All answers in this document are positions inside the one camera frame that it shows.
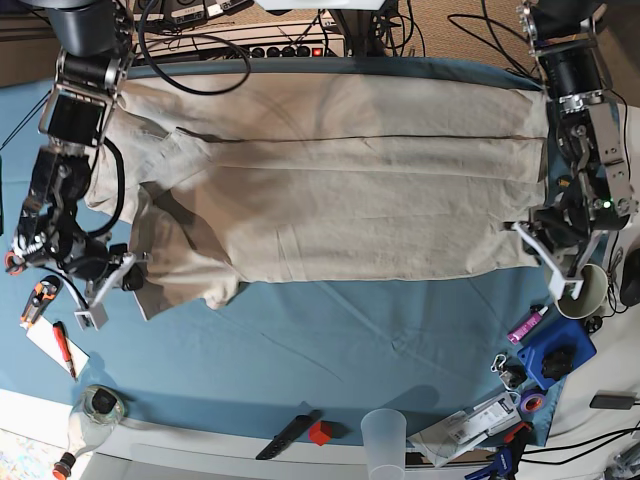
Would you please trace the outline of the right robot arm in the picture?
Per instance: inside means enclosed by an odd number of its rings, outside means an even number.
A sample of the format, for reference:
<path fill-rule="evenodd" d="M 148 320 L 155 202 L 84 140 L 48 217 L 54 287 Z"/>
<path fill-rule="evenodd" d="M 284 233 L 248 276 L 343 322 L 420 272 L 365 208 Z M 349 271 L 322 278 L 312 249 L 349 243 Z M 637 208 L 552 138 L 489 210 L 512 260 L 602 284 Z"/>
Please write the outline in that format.
<path fill-rule="evenodd" d="M 120 1 L 38 1 L 61 50 L 53 88 L 38 130 L 39 149 L 9 252 L 8 273 L 42 268 L 58 275 L 76 302 L 83 329 L 107 321 L 103 301 L 114 288 L 143 283 L 140 261 L 127 245 L 112 244 L 111 230 L 124 208 L 124 159 L 106 136 L 133 61 L 134 19 Z M 107 149 L 116 170 L 116 203 L 109 220 L 91 231 L 76 220 L 99 153 Z"/>

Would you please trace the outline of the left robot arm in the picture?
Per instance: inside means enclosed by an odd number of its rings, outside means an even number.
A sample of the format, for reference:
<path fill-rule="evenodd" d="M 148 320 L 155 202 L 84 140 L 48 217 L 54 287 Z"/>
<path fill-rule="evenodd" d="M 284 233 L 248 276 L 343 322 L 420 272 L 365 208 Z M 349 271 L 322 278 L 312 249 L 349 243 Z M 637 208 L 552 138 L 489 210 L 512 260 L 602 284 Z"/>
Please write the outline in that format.
<path fill-rule="evenodd" d="M 598 1 L 524 1 L 518 8 L 529 53 L 550 104 L 567 185 L 528 220 L 510 224 L 543 262 L 551 296 L 576 299 L 583 270 L 604 233 L 624 229 L 638 210 L 621 146 L 611 77 L 598 50 Z"/>

